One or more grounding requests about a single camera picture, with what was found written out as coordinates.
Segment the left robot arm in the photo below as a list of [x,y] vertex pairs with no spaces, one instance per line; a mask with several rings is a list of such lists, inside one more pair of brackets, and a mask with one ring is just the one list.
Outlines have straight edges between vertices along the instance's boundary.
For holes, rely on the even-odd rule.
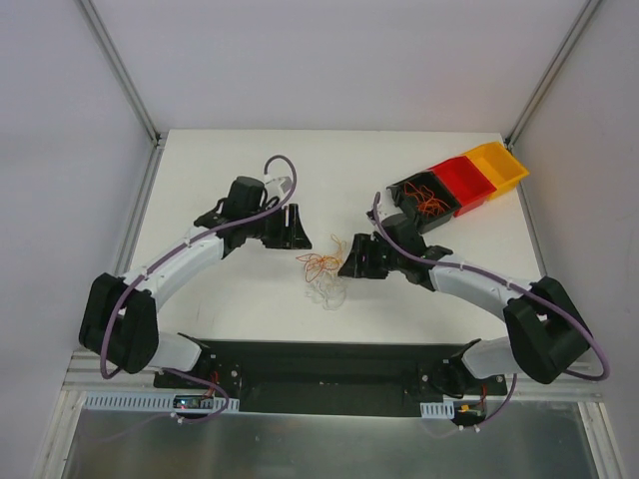
[[299,207],[290,201],[296,186],[290,177],[239,176],[166,251],[123,275],[99,275],[91,285],[79,340],[98,354],[103,377],[147,367],[176,369],[188,387],[204,386],[212,366],[202,357],[203,346],[183,333],[161,331],[159,311],[197,274],[247,240],[269,249],[311,248]]

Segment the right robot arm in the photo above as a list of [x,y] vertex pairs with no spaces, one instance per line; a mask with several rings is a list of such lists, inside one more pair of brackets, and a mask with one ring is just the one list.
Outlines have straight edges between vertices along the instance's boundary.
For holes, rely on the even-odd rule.
[[441,361],[434,386],[459,396],[490,376],[524,373],[541,384],[568,373],[591,345],[588,328],[562,284],[496,281],[481,274],[447,247],[427,244],[410,220],[394,215],[372,234],[356,234],[338,273],[342,277],[385,279],[398,271],[412,284],[469,302],[502,320],[504,337],[474,339]]

